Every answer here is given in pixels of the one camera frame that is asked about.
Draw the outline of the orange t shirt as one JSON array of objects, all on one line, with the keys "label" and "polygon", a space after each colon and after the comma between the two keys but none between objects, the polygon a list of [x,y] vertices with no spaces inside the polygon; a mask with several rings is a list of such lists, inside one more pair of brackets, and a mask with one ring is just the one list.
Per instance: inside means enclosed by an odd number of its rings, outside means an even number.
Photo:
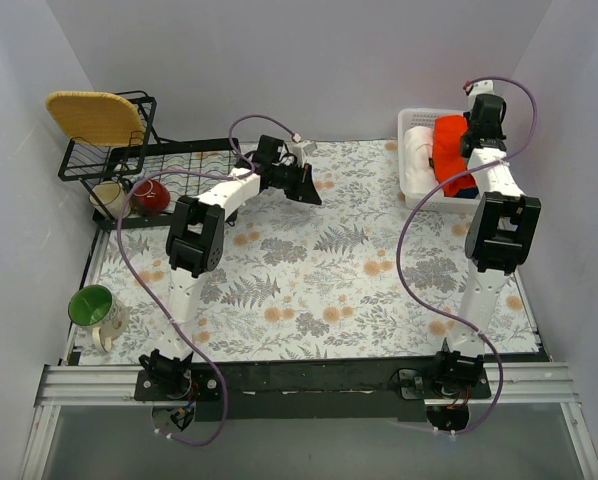
[{"label": "orange t shirt", "polygon": [[[433,128],[432,165],[439,184],[466,171],[460,154],[460,140],[467,130],[463,115],[448,115],[435,120]],[[477,187],[470,174],[447,183],[442,187],[445,197],[455,198],[460,189]]]}]

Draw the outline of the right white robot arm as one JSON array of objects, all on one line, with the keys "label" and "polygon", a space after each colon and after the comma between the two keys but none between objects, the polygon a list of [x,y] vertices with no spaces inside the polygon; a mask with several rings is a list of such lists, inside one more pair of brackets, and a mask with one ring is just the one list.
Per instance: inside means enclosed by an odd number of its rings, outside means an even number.
[{"label": "right white robot arm", "polygon": [[468,278],[458,316],[473,326],[455,329],[447,344],[462,356],[477,357],[485,353],[481,336],[489,329],[502,289],[528,257],[541,203],[524,194],[510,171],[503,133],[505,100],[475,88],[468,105],[461,154],[480,201],[465,240]]}]

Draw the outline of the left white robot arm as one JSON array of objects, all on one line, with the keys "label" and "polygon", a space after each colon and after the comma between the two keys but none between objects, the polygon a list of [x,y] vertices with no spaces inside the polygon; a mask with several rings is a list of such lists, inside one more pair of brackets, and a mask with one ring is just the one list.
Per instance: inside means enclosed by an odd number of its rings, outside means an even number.
[{"label": "left white robot arm", "polygon": [[241,162],[227,180],[196,197],[177,200],[166,241],[172,267],[167,308],[174,321],[155,343],[161,355],[183,359],[192,352],[189,343],[203,286],[222,258],[225,223],[242,204],[268,188],[283,191],[292,201],[322,203],[307,162],[315,150],[312,142],[288,147],[263,135],[251,155],[254,173]]}]

